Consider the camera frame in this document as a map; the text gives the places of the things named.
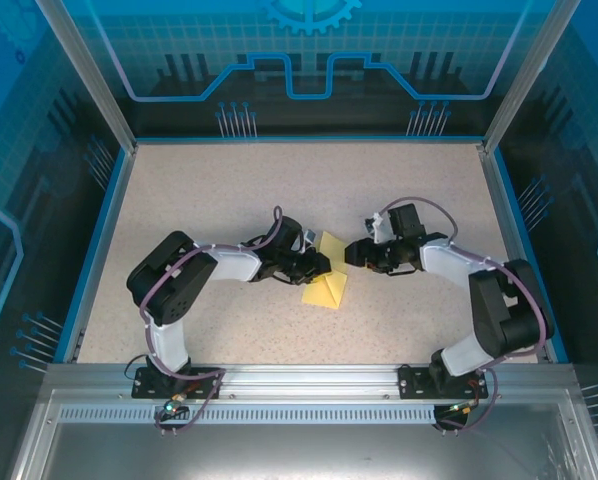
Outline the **yellow paper sheet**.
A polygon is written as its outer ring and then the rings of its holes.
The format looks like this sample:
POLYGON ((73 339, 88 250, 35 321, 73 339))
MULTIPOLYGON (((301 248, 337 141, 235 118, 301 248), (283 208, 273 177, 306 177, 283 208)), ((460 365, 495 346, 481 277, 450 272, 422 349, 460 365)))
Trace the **yellow paper sheet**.
POLYGON ((324 254, 331 265, 331 272, 318 276, 304 289, 304 304, 338 309, 347 283, 348 265, 344 258, 345 243, 324 231, 317 244, 317 252, 324 254))

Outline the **steel sheet tray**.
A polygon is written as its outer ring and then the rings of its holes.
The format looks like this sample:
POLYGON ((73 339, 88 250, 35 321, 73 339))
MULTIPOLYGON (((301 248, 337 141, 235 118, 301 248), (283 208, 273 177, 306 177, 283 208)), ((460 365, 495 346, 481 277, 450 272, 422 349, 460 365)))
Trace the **steel sheet tray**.
MULTIPOLYGON (((254 403, 212 405, 394 405, 254 403)), ((598 441, 564 392, 502 400, 473 429, 432 425, 66 424, 64 406, 156 405, 50 398, 35 408, 8 480, 598 480, 598 441)))

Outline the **aluminium mounting rail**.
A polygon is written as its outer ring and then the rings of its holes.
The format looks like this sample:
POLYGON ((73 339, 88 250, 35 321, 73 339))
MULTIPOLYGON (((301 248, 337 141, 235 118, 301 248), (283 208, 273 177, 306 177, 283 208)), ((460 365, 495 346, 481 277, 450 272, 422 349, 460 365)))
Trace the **aluminium mounting rail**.
MULTIPOLYGON (((397 365, 228 365, 220 387, 223 402, 396 401, 397 365)), ((486 379, 490 394, 535 400, 578 388, 574 368, 559 364, 501 364, 486 379)), ((120 364, 57 364, 42 383, 45 397, 126 400, 131 380, 120 364)))

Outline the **aluminium side rail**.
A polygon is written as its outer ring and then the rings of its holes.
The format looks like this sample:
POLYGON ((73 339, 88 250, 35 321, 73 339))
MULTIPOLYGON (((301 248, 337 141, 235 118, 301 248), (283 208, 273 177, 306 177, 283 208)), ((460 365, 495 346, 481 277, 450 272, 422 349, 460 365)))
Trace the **aluminium side rail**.
POLYGON ((79 356, 135 157, 121 149, 115 161, 55 350, 54 363, 72 363, 79 356))
POLYGON ((554 321, 554 335, 547 341, 539 357, 550 363, 566 364, 570 362, 558 323, 552 308, 545 282, 543 281, 537 258, 531 245, 530 237, 523 221, 521 207, 508 174, 505 162, 498 148, 488 152, 483 144, 477 145, 478 156, 482 165, 488 190, 493 203, 498 225, 502 234, 506 252, 510 258, 523 258, 533 268, 547 312, 554 321))

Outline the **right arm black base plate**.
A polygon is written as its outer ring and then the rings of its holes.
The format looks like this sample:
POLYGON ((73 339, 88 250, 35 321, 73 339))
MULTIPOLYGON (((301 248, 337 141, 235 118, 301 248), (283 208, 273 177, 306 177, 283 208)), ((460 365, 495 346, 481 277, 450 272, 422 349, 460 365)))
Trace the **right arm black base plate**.
POLYGON ((483 374, 450 375, 443 366, 416 367, 404 364, 397 370, 401 399, 408 400, 469 400, 489 397, 483 374))

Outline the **aluminium frame post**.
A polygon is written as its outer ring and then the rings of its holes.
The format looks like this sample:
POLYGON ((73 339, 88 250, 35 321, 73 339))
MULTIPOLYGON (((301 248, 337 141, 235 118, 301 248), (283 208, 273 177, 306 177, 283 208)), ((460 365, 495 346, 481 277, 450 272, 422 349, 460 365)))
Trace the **aluminium frame post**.
POLYGON ((55 37, 125 152, 136 155, 137 141, 95 59, 62 0, 35 0, 55 37))
POLYGON ((479 148, 479 157, 482 163, 487 157, 494 156, 494 150, 547 64, 580 2, 581 0, 555 0, 484 136, 483 144, 479 148))

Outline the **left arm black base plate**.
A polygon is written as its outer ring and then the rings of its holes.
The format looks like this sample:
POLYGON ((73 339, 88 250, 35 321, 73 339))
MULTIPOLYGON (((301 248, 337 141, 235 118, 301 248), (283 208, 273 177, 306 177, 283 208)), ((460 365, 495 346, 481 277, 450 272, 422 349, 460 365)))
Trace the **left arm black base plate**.
POLYGON ((213 387, 217 386, 218 377, 200 380, 181 380, 167 376, 153 366, 144 366, 136 370, 131 396, 136 399, 170 399, 175 394, 183 394, 187 399, 206 398, 213 387))

